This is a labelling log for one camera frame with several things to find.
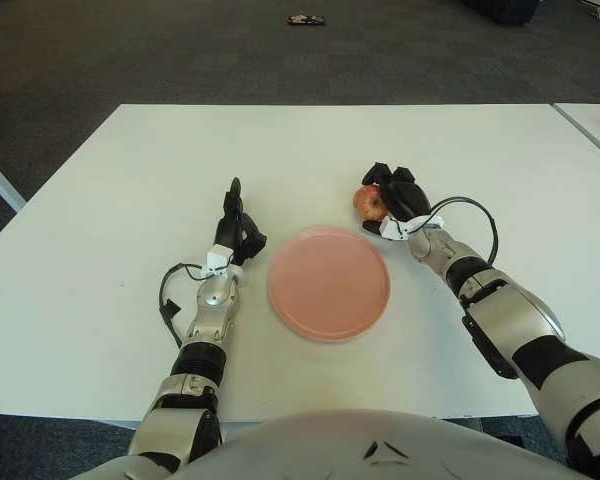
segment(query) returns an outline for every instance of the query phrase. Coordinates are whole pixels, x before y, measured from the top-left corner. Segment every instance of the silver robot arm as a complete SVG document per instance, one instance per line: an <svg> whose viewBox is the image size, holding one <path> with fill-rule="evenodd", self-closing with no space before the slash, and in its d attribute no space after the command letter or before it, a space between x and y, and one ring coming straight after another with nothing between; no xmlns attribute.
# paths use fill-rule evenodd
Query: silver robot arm
<svg viewBox="0 0 600 480"><path fill-rule="evenodd" d="M184 338L171 324L179 307L163 302L161 288L160 313L180 351L170 376L163 380L137 428L128 455L75 479L164 479L222 443L216 411L239 287L244 284L240 265L264 248L267 238L242 211L237 178L225 195L224 213L214 245L207 252L207 264L200 267L201 277L194 278L202 281L197 292L198 310ZM178 264L170 269L163 287L171 273L186 267Z"/></svg>
<svg viewBox="0 0 600 480"><path fill-rule="evenodd" d="M600 478L600 359L569 348L544 302L443 229L422 228L408 244L458 298L489 365L520 378L571 464Z"/></svg>

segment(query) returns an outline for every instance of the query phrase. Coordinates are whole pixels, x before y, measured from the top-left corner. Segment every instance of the pink plate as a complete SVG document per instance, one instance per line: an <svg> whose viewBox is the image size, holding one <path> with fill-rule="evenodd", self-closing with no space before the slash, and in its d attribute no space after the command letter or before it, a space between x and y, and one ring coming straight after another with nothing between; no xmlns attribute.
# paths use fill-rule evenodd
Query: pink plate
<svg viewBox="0 0 600 480"><path fill-rule="evenodd" d="M273 308L293 330L336 342L370 328L389 301L389 273L373 246L340 227L315 227L284 245L269 270Z"/></svg>

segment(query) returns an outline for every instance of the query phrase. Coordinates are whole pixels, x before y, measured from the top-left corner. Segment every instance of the table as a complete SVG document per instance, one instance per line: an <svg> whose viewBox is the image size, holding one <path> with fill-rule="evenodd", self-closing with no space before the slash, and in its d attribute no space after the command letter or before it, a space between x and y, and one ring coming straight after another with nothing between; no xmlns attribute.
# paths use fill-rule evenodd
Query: table
<svg viewBox="0 0 600 480"><path fill-rule="evenodd" d="M553 308L572 347L600 357L600 151L549 105L123 105L0 234L0 413L143 416L177 353L157 312L160 279L204 261L233 176L269 240L245 264L221 420L353 407L533 413L402 243L370 239L392 293L359 338L314 343L273 313L276 251L312 225L359 229L351 200L375 161L410 167L432 203L464 194L487 206L497 266ZM443 214L452 235L488 253L480 211ZM184 276L170 286L181 331L196 288Z"/></svg>
<svg viewBox="0 0 600 480"><path fill-rule="evenodd" d="M600 105L556 103L554 107L600 148Z"/></svg>

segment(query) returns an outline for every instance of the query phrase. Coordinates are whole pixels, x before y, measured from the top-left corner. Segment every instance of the red apple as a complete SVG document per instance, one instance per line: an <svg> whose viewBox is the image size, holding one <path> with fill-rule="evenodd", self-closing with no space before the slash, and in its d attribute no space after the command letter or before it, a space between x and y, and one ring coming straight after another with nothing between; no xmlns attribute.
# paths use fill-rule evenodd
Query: red apple
<svg viewBox="0 0 600 480"><path fill-rule="evenodd" d="M353 206L363 220L381 221L389 214L387 206L380 198L380 187L365 185L353 197Z"/></svg>

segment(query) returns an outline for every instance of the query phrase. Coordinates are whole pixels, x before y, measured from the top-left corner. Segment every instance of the gray carpet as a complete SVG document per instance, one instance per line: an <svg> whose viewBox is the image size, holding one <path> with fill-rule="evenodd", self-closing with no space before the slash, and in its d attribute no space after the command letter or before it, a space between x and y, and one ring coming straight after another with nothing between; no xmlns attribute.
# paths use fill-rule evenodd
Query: gray carpet
<svg viewBox="0 0 600 480"><path fill-rule="evenodd" d="M289 27L288 15L326 27ZM30 198L120 103L600 103L600 23L503 28L457 0L0 0L0 169ZM0 199L0 230L13 213ZM538 419L483 419L560 460ZM0 417L0 478L66 478L129 432Z"/></svg>

